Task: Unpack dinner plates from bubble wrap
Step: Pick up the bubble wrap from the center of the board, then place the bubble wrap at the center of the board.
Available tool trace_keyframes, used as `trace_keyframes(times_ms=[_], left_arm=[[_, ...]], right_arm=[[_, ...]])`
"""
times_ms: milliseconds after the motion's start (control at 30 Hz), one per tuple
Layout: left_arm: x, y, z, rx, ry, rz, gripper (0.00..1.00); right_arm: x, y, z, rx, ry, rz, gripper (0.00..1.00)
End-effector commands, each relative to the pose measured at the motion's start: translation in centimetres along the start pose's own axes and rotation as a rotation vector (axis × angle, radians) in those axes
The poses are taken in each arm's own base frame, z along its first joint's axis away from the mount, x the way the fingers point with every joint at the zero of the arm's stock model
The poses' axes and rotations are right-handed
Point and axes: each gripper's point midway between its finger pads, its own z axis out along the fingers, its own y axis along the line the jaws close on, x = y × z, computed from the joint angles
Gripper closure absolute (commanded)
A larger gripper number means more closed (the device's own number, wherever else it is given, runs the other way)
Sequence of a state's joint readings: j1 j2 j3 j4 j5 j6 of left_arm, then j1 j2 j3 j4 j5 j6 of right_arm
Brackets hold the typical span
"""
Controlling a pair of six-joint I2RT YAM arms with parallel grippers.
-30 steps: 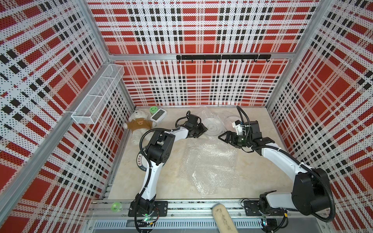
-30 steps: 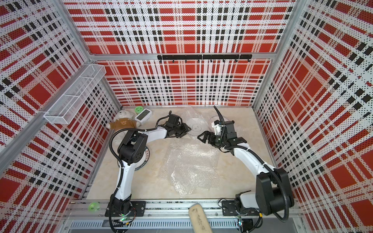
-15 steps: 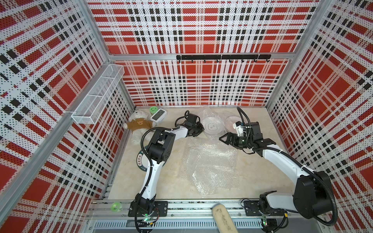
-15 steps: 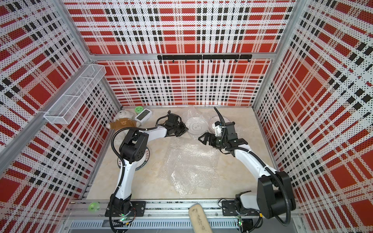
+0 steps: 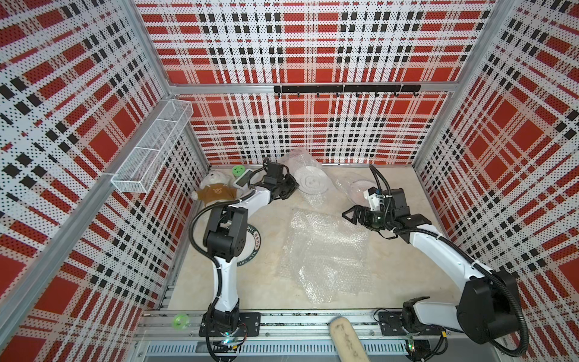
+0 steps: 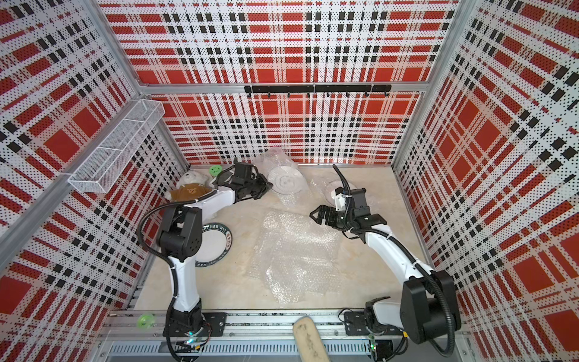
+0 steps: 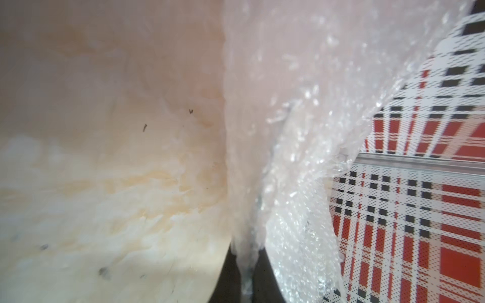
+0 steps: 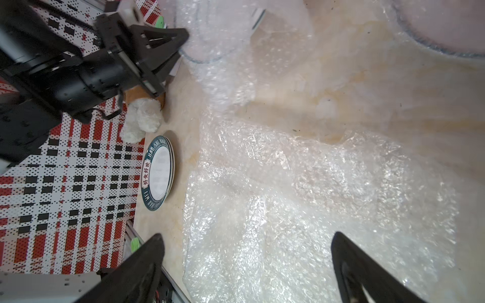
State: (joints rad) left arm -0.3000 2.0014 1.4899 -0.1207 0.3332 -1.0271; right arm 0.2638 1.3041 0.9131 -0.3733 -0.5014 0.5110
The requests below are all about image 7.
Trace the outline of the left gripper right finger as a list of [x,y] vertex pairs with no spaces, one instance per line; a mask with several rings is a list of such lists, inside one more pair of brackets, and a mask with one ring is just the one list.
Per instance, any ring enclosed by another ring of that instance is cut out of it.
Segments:
[[285,303],[266,249],[259,251],[255,265],[252,303]]

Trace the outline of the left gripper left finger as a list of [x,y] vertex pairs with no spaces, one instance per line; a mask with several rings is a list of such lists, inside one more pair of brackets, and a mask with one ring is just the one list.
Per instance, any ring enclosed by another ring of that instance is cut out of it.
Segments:
[[222,270],[208,303],[240,303],[241,275],[236,263],[236,255],[229,246]]

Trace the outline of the bubble wrap sheet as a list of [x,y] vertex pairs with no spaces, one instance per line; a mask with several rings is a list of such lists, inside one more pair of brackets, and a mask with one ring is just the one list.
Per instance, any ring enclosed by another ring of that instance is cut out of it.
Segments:
[[348,172],[374,115],[471,1],[225,1],[231,251],[241,302],[266,249],[285,302],[341,283],[325,180]]

